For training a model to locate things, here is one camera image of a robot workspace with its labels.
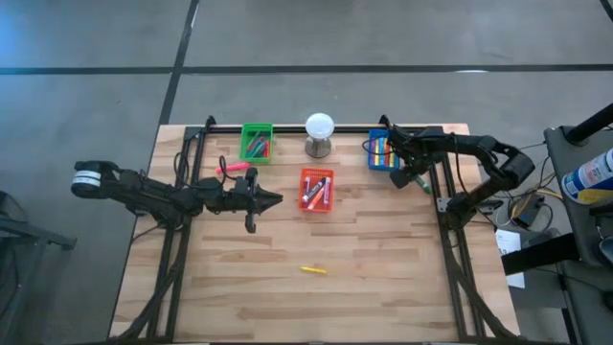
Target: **white paper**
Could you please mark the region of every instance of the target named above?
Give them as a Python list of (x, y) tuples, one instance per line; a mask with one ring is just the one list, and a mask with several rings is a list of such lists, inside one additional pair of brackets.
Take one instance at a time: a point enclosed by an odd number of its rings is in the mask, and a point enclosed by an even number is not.
[[(521, 238), (518, 233), (498, 229), (496, 231), (496, 242), (500, 255), (512, 253), (521, 249)], [(507, 284), (514, 288), (526, 288), (524, 273), (516, 273), (507, 276)]]

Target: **metal stand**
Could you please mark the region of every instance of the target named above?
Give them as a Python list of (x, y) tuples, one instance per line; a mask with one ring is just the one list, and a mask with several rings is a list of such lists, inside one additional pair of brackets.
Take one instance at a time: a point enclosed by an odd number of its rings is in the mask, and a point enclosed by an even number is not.
[(26, 221), (14, 220), (6, 216), (0, 216), (0, 231), (9, 233), (10, 236), (2, 238), (3, 242), (19, 242), (20, 244), (30, 245), (32, 247), (31, 253), (25, 264), (24, 271), (20, 274), (15, 294), (12, 299), (7, 302), (10, 303), (7, 309), (6, 316), (0, 324), (0, 344), (11, 344), (12, 337), (17, 328), (17, 325), (21, 319), (25, 302), (27, 300), (28, 292), (32, 287), (32, 281), (42, 254), (48, 243), (53, 243), (61, 246), (64, 250), (72, 250), (77, 242), (76, 238), (66, 237), (60, 234), (39, 228), (34, 225), (30, 225)]

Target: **spray can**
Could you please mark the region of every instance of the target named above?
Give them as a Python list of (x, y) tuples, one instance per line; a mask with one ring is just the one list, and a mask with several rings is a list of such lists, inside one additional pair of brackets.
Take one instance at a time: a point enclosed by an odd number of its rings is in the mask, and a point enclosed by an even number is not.
[(562, 191), (585, 205), (613, 198), (613, 149), (565, 174)]

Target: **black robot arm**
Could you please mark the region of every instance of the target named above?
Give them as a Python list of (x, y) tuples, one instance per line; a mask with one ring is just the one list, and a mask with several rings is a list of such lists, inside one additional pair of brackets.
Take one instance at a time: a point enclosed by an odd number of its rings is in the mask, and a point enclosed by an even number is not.
[[(533, 161), (519, 149), (500, 143), (488, 135), (447, 134), (439, 126), (430, 126), (412, 134), (399, 126), (391, 125), (385, 116), (381, 120), (389, 130), (390, 146), (405, 164), (404, 167), (390, 172), (390, 178), (398, 188), (426, 173), (449, 152), (472, 155), (481, 162), (489, 179), (474, 190), (458, 193), (448, 201), (445, 220), (451, 228), (466, 225), (476, 214), (476, 208), (482, 201), (500, 191), (519, 187), (534, 170)], [(494, 153), (507, 156), (507, 160), (499, 167)]]
[(249, 233), (255, 233), (253, 215), (283, 200), (282, 195), (267, 192), (258, 185), (255, 168), (250, 168), (244, 177), (236, 177), (235, 187), (229, 191), (224, 191), (215, 177), (179, 189), (107, 161), (77, 162), (75, 170), (71, 191), (76, 196), (114, 199), (137, 216), (151, 214), (168, 228), (181, 227), (184, 215), (197, 216), (206, 207), (215, 214), (246, 211), (245, 227)]

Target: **wooden table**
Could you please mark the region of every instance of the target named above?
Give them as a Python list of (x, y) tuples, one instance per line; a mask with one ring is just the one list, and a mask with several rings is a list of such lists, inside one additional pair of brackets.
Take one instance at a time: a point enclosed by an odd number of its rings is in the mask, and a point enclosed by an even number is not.
[[(443, 126), (468, 134), (465, 124)], [(160, 128), (151, 178), (174, 182), (172, 159), (184, 128)], [(208, 135), (200, 176), (215, 174), (221, 154), (237, 162), (238, 139)], [(368, 170), (365, 134), (334, 134), (332, 154), (321, 160), (305, 154), (305, 139), (276, 135), (272, 163), (258, 166), (261, 186), (283, 194), (284, 202), (257, 217), (257, 234), (245, 231), (244, 213), (205, 211), (194, 219), (175, 341), (457, 340), (432, 196), (415, 183), (397, 190), (387, 173)], [(460, 162), (472, 189), (481, 181), (476, 161), (461, 156)], [(302, 167), (334, 169), (331, 214), (298, 210)], [(140, 219), (135, 234), (152, 225), (152, 218)], [(153, 292), (163, 237), (154, 231), (131, 245), (111, 335), (127, 328)], [(466, 237), (479, 292), (518, 334), (491, 226), (470, 223)], [(302, 265), (329, 274), (306, 273)], [(168, 303), (159, 332), (167, 313)]]

